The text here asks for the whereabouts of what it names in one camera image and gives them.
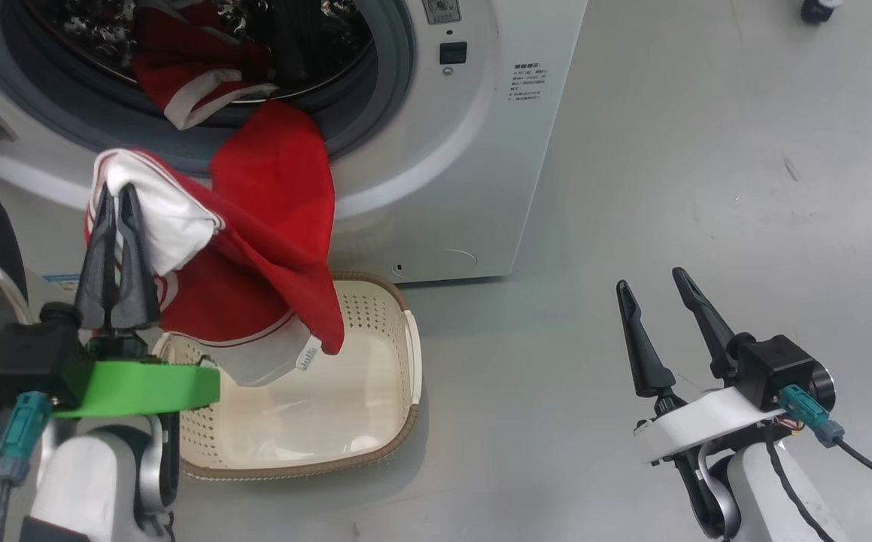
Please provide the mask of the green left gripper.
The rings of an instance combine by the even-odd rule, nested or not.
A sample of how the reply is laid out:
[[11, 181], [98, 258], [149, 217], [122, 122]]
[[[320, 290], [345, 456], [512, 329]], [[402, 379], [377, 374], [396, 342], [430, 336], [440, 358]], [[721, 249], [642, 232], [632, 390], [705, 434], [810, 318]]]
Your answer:
[[[118, 195], [118, 233], [122, 236], [118, 330], [144, 330], [160, 323], [160, 300], [150, 268], [147, 231], [138, 192], [132, 183]], [[75, 308], [82, 330], [110, 327], [114, 305], [116, 215], [108, 186], [96, 203]], [[77, 408], [57, 409], [58, 419], [115, 419], [180, 413], [209, 407], [221, 397], [219, 368], [202, 358], [202, 347], [189, 337], [164, 333], [147, 359], [97, 361], [84, 401]]]

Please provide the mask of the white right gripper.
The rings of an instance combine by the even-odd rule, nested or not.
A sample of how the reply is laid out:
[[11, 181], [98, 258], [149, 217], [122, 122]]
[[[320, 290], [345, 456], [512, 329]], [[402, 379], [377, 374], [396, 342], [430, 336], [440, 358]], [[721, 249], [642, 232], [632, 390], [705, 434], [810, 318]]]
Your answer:
[[[734, 379], [737, 361], [728, 356], [727, 346], [735, 333], [685, 269], [674, 267], [672, 275], [684, 306], [693, 313], [703, 335], [711, 357], [711, 374], [717, 379]], [[676, 379], [662, 364], [649, 339], [637, 298], [625, 280], [615, 287], [635, 394], [660, 397], [671, 392]], [[650, 464], [784, 413], [774, 403], [768, 411], [763, 411], [737, 388], [724, 388], [643, 423], [633, 435], [640, 461]]]

